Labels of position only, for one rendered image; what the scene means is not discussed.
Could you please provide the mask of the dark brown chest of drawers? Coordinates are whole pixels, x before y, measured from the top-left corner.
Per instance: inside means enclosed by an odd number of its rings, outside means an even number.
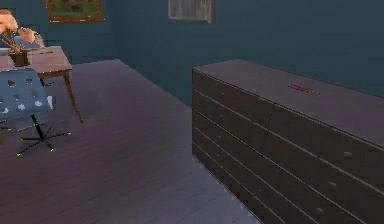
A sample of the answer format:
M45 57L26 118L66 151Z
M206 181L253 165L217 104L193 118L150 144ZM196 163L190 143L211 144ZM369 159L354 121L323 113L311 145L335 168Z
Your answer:
M192 153L261 224L384 224L384 97L239 59L195 67Z

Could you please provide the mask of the framed green landscape picture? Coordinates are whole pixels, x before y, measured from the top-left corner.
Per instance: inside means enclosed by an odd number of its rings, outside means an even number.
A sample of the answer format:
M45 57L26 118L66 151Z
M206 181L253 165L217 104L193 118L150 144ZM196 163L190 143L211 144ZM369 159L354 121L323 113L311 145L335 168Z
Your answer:
M45 0L51 23L104 22L101 0Z

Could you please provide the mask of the small red flat object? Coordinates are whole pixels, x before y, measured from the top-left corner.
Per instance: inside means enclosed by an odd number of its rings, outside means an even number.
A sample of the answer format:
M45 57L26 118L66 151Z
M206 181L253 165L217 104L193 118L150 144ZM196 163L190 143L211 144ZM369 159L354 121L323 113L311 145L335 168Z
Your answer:
M289 88L292 88L296 91L301 91L301 92L304 92L304 93L308 93L310 95L314 95L314 96L317 96L317 95L320 95L320 92L317 92L317 91L314 91L314 90L311 90L309 88L305 88L303 86L300 86L298 84L295 84L295 83L290 83L288 85Z

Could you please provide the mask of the brown wooden table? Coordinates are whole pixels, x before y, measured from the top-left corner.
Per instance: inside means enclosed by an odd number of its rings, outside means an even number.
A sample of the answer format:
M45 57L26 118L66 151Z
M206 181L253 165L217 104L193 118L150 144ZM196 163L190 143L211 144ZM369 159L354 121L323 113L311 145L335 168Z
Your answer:
M60 46L51 46L28 50L27 57L29 61L27 66L16 67L9 55L0 56L0 72L11 69L30 68L38 73L40 79L62 77L74 111L79 121L83 122L83 117L76 105L69 79L72 65L62 48Z

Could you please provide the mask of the blue office chair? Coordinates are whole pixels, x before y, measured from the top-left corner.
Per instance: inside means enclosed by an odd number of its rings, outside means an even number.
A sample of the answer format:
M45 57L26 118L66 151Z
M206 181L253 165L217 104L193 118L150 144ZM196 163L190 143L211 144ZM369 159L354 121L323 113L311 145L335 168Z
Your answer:
M46 132L42 131L36 115L52 110L53 97L46 94L36 71L23 68L0 72L0 122L29 117L32 120L30 126L35 128L38 134L37 137L20 138L21 141L34 141L34 144L19 151L18 157L22 157L25 152L40 143L44 143L51 152L54 152L55 149L49 140L71 135L71 132L49 135L52 127Z

